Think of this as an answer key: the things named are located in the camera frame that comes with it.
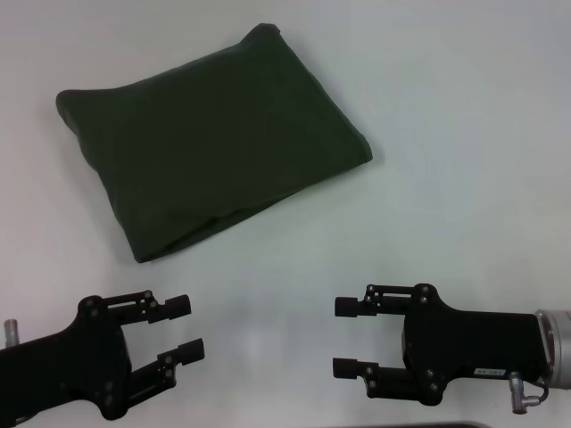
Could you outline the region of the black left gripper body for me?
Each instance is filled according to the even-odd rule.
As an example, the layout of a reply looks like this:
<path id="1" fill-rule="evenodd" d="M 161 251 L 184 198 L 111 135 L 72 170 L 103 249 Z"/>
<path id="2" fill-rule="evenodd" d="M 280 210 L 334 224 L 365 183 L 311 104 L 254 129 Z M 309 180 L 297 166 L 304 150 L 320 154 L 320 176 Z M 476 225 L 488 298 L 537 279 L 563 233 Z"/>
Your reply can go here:
<path id="1" fill-rule="evenodd" d="M 114 299 L 90 296 L 59 333 L 0 350 L 0 420 L 19 420 L 76 400 L 107 420 L 128 411 L 131 363 Z"/>

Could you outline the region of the dark green printed t-shirt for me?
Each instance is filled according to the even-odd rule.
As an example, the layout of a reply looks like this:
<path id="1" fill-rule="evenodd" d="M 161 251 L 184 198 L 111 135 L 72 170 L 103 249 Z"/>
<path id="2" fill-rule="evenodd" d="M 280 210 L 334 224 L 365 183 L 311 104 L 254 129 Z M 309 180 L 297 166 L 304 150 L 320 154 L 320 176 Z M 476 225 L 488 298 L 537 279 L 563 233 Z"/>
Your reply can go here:
<path id="1" fill-rule="evenodd" d="M 68 89 L 55 104 L 140 263 L 373 157 L 268 23 L 173 70 L 111 89 Z"/>

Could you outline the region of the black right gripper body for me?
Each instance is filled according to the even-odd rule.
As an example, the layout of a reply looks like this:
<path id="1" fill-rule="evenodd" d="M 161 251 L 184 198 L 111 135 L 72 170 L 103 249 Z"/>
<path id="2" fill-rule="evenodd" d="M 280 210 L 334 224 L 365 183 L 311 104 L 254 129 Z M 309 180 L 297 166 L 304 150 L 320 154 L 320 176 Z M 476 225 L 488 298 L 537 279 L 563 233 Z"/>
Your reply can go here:
<path id="1" fill-rule="evenodd" d="M 535 382 L 548 368 L 533 314 L 454 309 L 430 284 L 410 288 L 404 318 L 402 398 L 436 406 L 458 378 L 506 380 L 517 373 Z"/>

